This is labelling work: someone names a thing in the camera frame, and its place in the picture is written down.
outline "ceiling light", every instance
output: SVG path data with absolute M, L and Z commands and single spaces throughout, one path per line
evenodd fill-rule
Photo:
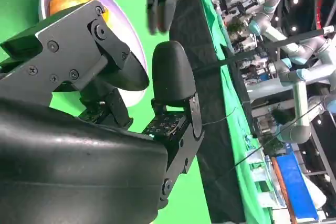
M 330 177 L 329 177 L 328 174 L 325 174 L 325 175 L 324 175 L 324 178 L 326 179 L 327 182 L 330 182 Z

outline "red cable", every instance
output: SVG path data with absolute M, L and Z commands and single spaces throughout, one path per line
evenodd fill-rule
M 317 5 L 316 5 L 316 29 L 321 29 L 322 28 L 322 23 L 321 23 L 321 8 L 322 8 L 323 0 L 318 0 Z

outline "black mat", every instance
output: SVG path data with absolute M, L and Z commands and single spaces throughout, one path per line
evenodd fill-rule
M 217 61 L 201 0 L 179 1 L 170 39 L 182 44 L 193 69 Z M 205 78 L 196 78 L 196 86 L 203 124 L 224 118 L 219 71 Z M 197 158 L 212 223 L 245 222 L 236 172 L 221 177 L 234 166 L 227 121 L 205 125 L 204 129 L 205 137 Z
M 254 119 L 252 116 L 252 107 L 250 98 L 248 96 L 248 92 L 244 83 L 244 80 L 242 78 L 242 73 L 239 69 L 239 66 L 237 63 L 231 63 L 228 65 L 228 70 L 231 76 L 232 84 L 238 94 L 240 103 L 243 105 L 243 110 L 245 113 L 245 117 L 247 119 L 248 126 L 250 128 L 251 134 L 254 138 L 257 137 L 255 128 L 254 128 Z

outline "blue panel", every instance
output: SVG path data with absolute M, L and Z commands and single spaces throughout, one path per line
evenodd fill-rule
M 331 113 L 336 113 L 336 101 L 331 101 L 327 105 L 327 110 L 329 110 Z
M 295 154 L 277 157 L 277 161 L 296 217 L 318 220 L 317 211 L 303 180 Z
M 255 34 L 256 36 L 261 35 L 261 30 L 257 22 L 252 20 L 250 24 L 248 25 L 248 29 L 250 30 L 251 33 Z

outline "wire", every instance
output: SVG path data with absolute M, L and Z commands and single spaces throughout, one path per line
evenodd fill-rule
M 242 102 L 240 106 L 243 106 L 245 103 L 251 103 L 251 102 L 250 102 L 250 101 Z M 231 115 L 236 111 L 237 108 L 238 108 L 238 107 L 235 107 L 235 108 L 232 110 L 232 112 L 231 112 L 229 115 L 227 115 L 226 117 L 224 117 L 224 118 L 222 118 L 222 119 L 219 119 L 219 120 L 217 120 L 217 121 L 215 121 L 215 122 L 204 123 L 204 124 L 202 124 L 202 126 L 206 126 L 206 125 L 210 125 L 210 124 L 215 124 L 215 123 L 219 123 L 219 122 L 221 122 L 221 121 L 224 121 L 224 120 L 227 119 L 229 116 L 231 116 Z
M 259 151 L 260 149 L 262 149 L 263 147 L 265 147 L 267 144 L 269 144 L 270 142 L 274 141 L 276 139 L 276 137 L 278 135 L 280 135 L 284 130 L 286 130 L 287 128 L 291 127 L 292 125 L 294 125 L 297 121 L 299 121 L 302 117 L 304 117 L 305 115 L 307 115 L 310 111 L 314 110 L 317 106 L 319 106 L 322 102 L 319 102 L 318 104 L 316 104 L 314 107 L 312 107 L 310 110 L 308 110 L 305 114 L 303 114 L 302 116 L 300 116 L 299 118 L 295 119 L 293 122 L 291 122 L 289 125 L 287 125 L 284 129 L 282 129 L 280 132 L 278 132 L 277 134 L 275 134 L 273 136 L 273 138 L 270 138 L 268 141 L 266 141 L 266 143 L 264 143 L 263 145 L 261 145 L 260 147 L 258 147 L 257 149 L 255 149 L 253 152 L 251 152 L 249 155 L 247 155 L 245 158 L 243 158 L 242 160 L 240 160 L 238 163 L 236 163 L 229 171 L 227 171 L 226 173 L 219 175 L 215 180 L 213 180 L 211 183 L 205 184 L 204 187 L 206 187 L 209 184 L 212 184 L 214 182 L 216 182 L 217 180 L 219 180 L 220 178 L 226 177 L 229 175 L 230 172 L 232 172 L 238 165 L 240 165 L 242 162 L 244 162 L 246 159 L 248 159 L 249 157 L 251 157 L 253 154 L 255 154 L 257 151 Z

